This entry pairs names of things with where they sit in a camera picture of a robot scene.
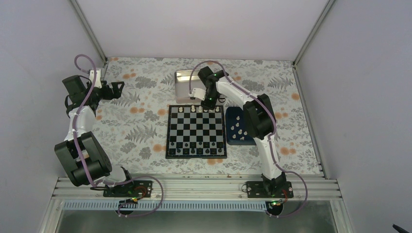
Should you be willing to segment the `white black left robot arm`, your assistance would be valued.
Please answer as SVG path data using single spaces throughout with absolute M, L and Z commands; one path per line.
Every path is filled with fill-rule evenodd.
M 107 182 L 116 184 L 124 197 L 135 191 L 129 172 L 121 166 L 112 166 L 103 147 L 92 132 L 96 110 L 101 100 L 121 97 L 124 82 L 101 82 L 101 87 L 84 85 L 80 75 L 63 79 L 68 95 L 66 113 L 70 118 L 69 131 L 64 141 L 56 144 L 54 152 L 73 185 Z

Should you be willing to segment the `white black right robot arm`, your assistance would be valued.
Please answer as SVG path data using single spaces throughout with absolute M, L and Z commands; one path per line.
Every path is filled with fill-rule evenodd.
M 251 93 L 223 70 L 214 73 L 209 67 L 204 67 L 198 72 L 198 77 L 205 88 L 193 89 L 191 96 L 200 99 L 204 109 L 215 109 L 218 97 L 225 95 L 243 110 L 245 130 L 255 141 L 262 162 L 261 193 L 276 197 L 287 180 L 284 171 L 278 167 L 279 158 L 275 153 L 276 120 L 270 98 L 266 94 Z

